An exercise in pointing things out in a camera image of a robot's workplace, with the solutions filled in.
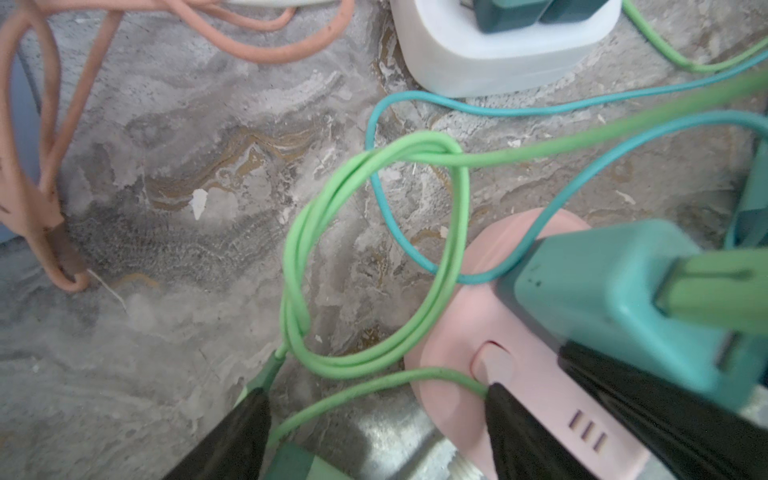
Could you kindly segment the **light green charger plug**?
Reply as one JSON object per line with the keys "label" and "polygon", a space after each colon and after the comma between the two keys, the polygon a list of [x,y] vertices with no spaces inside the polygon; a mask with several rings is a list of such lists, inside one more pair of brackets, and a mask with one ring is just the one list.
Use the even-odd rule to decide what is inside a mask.
{"label": "light green charger plug", "polygon": [[351,477],[302,447],[285,443],[276,451],[265,480],[351,480]]}

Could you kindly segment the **pink power strip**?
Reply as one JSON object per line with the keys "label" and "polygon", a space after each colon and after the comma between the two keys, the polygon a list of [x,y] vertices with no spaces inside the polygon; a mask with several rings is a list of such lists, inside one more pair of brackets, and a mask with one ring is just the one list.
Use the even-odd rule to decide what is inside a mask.
{"label": "pink power strip", "polygon": [[[583,230],[592,229],[560,210],[534,243]],[[558,353],[566,343],[553,349],[531,331],[499,300],[497,282],[457,287],[430,333],[406,356],[408,369],[444,367],[467,375],[487,391],[500,383],[591,472],[590,479],[636,478],[648,450],[559,367]],[[486,425],[486,398],[445,381],[419,381],[413,389],[458,452],[485,476],[499,479]]]}

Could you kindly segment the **teal charger plug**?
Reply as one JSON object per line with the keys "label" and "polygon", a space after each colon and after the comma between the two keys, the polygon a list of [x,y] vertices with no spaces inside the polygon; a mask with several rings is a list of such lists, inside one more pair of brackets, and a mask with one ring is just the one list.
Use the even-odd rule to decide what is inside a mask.
{"label": "teal charger plug", "polygon": [[767,141],[755,151],[750,173],[730,225],[723,248],[767,246]]}
{"label": "teal charger plug", "polygon": [[648,220],[538,240],[496,295],[553,349],[574,341],[731,409],[749,400],[767,360],[752,338],[721,364],[727,333],[653,303],[678,260],[701,250],[669,222]]}

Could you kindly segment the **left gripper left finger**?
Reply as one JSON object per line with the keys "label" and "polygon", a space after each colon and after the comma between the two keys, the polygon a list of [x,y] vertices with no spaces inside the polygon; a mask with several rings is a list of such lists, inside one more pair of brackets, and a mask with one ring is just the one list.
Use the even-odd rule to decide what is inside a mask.
{"label": "left gripper left finger", "polygon": [[270,428],[268,394],[257,388],[163,479],[257,479]]}

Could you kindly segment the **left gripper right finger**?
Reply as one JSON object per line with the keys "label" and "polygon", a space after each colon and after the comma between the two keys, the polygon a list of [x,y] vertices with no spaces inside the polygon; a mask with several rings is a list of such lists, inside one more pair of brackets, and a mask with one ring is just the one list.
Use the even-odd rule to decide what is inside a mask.
{"label": "left gripper right finger", "polygon": [[499,479],[591,478],[591,472],[500,383],[488,389],[485,418]]}

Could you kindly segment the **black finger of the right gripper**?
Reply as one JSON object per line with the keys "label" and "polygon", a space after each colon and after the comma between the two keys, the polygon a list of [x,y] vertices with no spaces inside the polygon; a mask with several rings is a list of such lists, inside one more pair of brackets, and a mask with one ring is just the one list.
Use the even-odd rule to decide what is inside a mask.
{"label": "black finger of the right gripper", "polygon": [[558,365],[676,478],[767,477],[767,430],[740,415],[578,343]]}

